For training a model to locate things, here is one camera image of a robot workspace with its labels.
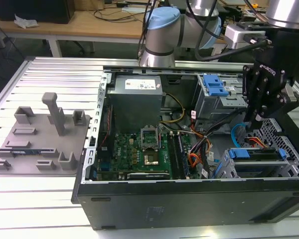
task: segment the black box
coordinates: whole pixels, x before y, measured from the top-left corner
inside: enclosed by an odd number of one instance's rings
[[[74,11],[74,0],[0,0],[2,21],[13,21],[17,15],[38,22],[67,24]]]

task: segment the light blue joint cap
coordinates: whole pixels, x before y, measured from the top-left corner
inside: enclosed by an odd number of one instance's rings
[[[175,7],[164,6],[155,8],[150,16],[148,30],[160,29],[176,22],[180,17],[180,11]]]
[[[217,23],[217,27],[214,30],[214,34],[216,34],[217,36],[220,35],[220,31],[221,31],[221,19],[220,17],[218,17],[218,23]],[[216,37],[210,36],[210,39],[207,41],[207,43],[205,45],[203,45],[200,49],[208,49],[213,47],[213,45],[216,42]]]

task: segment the green motherboard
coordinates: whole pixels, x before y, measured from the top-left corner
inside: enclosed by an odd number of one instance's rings
[[[117,133],[114,139],[113,158],[110,162],[102,162],[98,168],[98,175],[102,175],[101,180],[117,180],[119,174],[124,173],[167,173],[173,179],[172,157],[175,156],[171,150],[169,133],[159,133],[158,141],[155,133]],[[182,134],[181,140],[175,140],[177,146],[182,147],[184,164],[187,164],[187,152],[191,149],[190,137]],[[144,143],[158,143],[158,149],[144,148]]]

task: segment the blue cable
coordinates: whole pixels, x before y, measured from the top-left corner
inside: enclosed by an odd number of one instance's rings
[[[245,127],[246,125],[244,123],[239,123],[237,125],[235,125],[232,129],[231,129],[231,132],[230,132],[230,135],[231,135],[231,139],[233,140],[233,143],[234,145],[237,147],[237,148],[240,148],[240,145],[238,144],[236,138],[235,138],[235,129],[239,126],[243,126]]]

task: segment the slotted metal table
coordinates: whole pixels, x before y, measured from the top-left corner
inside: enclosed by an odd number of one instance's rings
[[[0,146],[15,123],[18,106],[47,114],[41,97],[44,92],[56,92],[65,114],[82,109],[93,117],[103,67],[137,65],[136,60],[118,59],[38,57],[25,61],[0,94]],[[176,66],[237,71],[243,64],[177,62]],[[299,108],[290,116],[299,126]],[[299,211],[277,224],[94,231],[81,206],[70,202],[74,180],[74,176],[0,176],[0,238],[299,239]]]

